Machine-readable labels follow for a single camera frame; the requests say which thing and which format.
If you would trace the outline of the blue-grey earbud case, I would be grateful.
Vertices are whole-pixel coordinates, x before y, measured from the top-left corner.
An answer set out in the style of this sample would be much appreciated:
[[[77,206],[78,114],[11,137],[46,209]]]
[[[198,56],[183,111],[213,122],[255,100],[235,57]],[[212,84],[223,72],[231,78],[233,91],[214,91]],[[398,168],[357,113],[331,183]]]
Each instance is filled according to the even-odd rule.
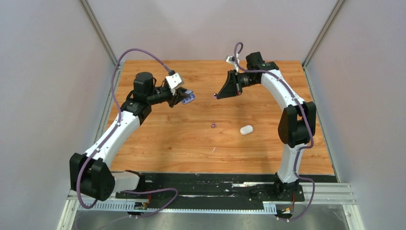
[[[184,98],[181,101],[181,103],[182,104],[188,104],[188,103],[191,103],[192,101],[194,101],[195,99],[196,99],[196,96],[195,96],[194,91],[193,91],[193,93],[189,97]]]

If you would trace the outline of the white earbud charging case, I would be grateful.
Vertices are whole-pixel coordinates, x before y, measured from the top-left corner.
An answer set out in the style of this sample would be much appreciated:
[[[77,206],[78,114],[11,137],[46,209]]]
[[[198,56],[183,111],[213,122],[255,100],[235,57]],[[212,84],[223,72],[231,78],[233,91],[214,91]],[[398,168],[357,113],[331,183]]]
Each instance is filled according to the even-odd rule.
[[[248,134],[252,133],[253,131],[254,131],[253,126],[251,126],[251,125],[246,125],[246,126],[243,126],[243,127],[240,129],[240,134],[243,135],[243,136],[245,136],[245,135],[248,135]]]

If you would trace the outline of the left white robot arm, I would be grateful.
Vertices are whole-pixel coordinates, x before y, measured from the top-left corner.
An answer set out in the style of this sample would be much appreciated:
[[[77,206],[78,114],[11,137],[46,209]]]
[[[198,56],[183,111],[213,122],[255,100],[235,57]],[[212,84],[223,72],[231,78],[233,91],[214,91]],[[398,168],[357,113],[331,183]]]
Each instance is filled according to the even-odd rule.
[[[146,120],[152,106],[167,102],[173,107],[187,99],[190,90],[183,87],[180,74],[172,71],[161,86],[150,72],[136,74],[133,90],[119,108],[117,117],[104,134],[84,153],[74,153],[69,160],[71,189],[96,200],[105,201],[111,194],[128,191],[135,198],[146,194],[141,174],[127,170],[112,172],[110,166],[125,141]]]

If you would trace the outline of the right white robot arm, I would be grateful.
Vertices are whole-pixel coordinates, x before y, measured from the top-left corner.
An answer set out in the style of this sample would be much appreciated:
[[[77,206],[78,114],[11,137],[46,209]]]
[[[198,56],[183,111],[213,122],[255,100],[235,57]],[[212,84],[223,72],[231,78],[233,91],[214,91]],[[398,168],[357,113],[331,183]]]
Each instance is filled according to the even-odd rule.
[[[217,99],[239,96],[243,88],[261,84],[282,110],[278,135],[283,143],[283,152],[273,193],[279,200],[286,200],[298,189],[298,169],[304,150],[314,145],[316,105],[300,97],[283,78],[277,64],[264,61],[260,52],[246,56],[245,69],[239,67],[237,56],[227,56],[225,61],[234,68],[228,71]]]

